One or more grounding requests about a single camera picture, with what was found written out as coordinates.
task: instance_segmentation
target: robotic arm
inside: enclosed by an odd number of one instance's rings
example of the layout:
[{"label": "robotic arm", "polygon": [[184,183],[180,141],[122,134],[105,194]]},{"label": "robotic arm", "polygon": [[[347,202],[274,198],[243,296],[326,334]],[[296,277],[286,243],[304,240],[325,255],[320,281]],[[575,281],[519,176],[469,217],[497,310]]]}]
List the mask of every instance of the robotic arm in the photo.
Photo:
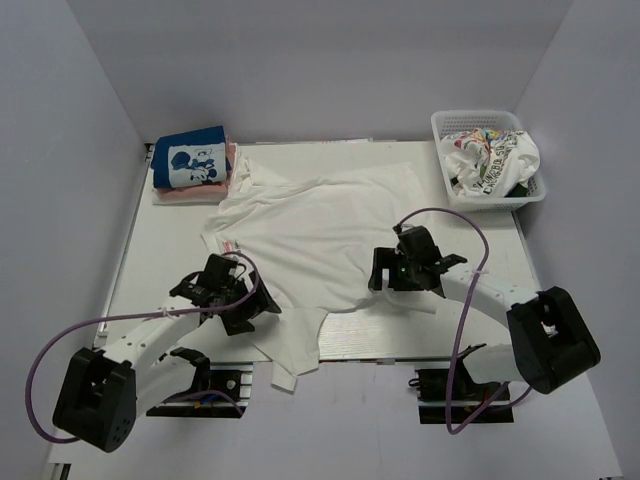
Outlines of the robotic arm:
[{"label": "robotic arm", "polygon": [[[188,275],[171,290],[162,307],[165,316],[143,321],[102,350],[79,350],[69,362],[53,424],[112,452],[128,437],[135,419],[150,408],[179,392],[207,390],[209,358],[176,342],[213,315],[171,312],[222,307],[246,297],[220,313],[227,335],[254,331],[249,320],[263,311],[281,313],[264,283],[248,296],[237,267],[235,260],[211,255],[204,271]],[[255,285],[257,272],[247,276]]]},{"label": "robotic arm", "polygon": [[[376,248],[371,290],[433,291],[464,302],[474,277],[467,260],[443,257],[425,227],[395,227],[397,248]],[[558,287],[535,292],[482,274],[471,307],[509,329],[512,345],[473,350],[463,362],[476,383],[525,381],[550,393],[600,362],[600,351],[571,296]]]}]

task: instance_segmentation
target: laundry basket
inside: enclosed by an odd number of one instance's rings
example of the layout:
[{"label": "laundry basket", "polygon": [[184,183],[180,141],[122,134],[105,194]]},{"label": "laundry basket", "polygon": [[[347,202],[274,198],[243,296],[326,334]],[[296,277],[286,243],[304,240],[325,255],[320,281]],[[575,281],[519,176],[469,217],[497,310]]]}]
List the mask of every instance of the laundry basket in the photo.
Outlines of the laundry basket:
[{"label": "laundry basket", "polygon": [[451,110],[447,112],[436,112],[431,116],[433,136],[436,139],[436,149],[440,168],[444,176],[444,183],[447,188],[449,205],[458,211],[479,211],[479,210],[516,210],[531,202],[539,202],[544,198],[547,190],[540,175],[536,172],[529,179],[529,188],[526,197],[518,198],[483,198],[458,196],[451,187],[447,166],[444,162],[444,155],[440,147],[440,140],[452,133],[473,130],[474,128],[492,128],[495,130],[522,130],[517,117],[510,112],[498,110]]}]

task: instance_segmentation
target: blue folded shirt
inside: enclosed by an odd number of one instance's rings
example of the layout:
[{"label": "blue folded shirt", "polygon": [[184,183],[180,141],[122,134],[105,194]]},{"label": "blue folded shirt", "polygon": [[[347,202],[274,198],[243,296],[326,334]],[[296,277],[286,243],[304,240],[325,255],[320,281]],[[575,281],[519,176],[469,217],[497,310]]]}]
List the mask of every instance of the blue folded shirt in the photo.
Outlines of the blue folded shirt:
[{"label": "blue folded shirt", "polygon": [[151,168],[155,188],[224,182],[231,170],[224,128],[203,128],[158,139]]}]

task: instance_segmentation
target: white table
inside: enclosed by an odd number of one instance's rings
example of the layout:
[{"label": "white table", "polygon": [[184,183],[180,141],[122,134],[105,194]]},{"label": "white table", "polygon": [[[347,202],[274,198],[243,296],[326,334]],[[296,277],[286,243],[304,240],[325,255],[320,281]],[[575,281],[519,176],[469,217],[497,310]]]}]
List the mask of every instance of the white table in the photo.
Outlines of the white table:
[{"label": "white table", "polygon": [[[446,206],[432,142],[251,145],[242,151],[268,159],[273,170],[292,180],[412,162],[424,187],[425,206]],[[156,309],[168,290],[186,273],[201,269],[207,257],[200,229],[204,219],[215,214],[215,207],[153,206],[150,180],[148,175],[112,314]],[[442,252],[477,263],[482,245],[476,234],[457,219],[433,215],[437,217],[430,228]],[[487,269],[535,288],[512,215],[472,216],[492,247]],[[389,226],[398,220],[389,219]],[[321,359],[448,356],[458,312],[458,306],[447,302],[437,317],[366,310],[329,315],[319,338]],[[136,324],[112,324],[109,336],[118,338]],[[200,332],[192,345],[214,362],[266,360],[241,337],[207,339]],[[497,322],[474,312],[463,345],[481,342],[509,342],[509,336]],[[512,425],[472,425],[460,436],[450,437],[444,426],[418,424],[415,397],[406,389],[410,367],[324,364],[319,372],[300,379],[293,397],[269,387],[268,370],[266,364],[256,367],[248,414],[241,421],[141,417],[127,443],[112,455],[87,445],[56,446],[50,461],[72,463],[69,479],[91,475],[96,480],[134,476],[582,480],[620,474],[584,375],[554,395],[533,397],[517,409]]]}]

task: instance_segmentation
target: white cloth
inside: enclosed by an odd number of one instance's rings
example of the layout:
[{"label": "white cloth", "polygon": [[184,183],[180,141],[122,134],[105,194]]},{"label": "white cloth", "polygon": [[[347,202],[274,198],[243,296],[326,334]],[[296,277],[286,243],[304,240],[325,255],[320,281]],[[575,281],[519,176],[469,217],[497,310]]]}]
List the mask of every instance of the white cloth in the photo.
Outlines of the white cloth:
[{"label": "white cloth", "polygon": [[239,249],[258,266],[283,313],[260,315],[247,339],[281,367],[274,384],[292,390],[295,376],[317,368],[326,314],[374,297],[367,287],[373,249],[397,243],[391,227],[421,207],[424,194],[410,164],[296,184],[258,165],[238,163],[203,238],[209,251]]},{"label": "white cloth", "polygon": [[501,198],[527,186],[540,167],[538,147],[527,132],[476,129],[448,135],[440,148],[457,195]]}]

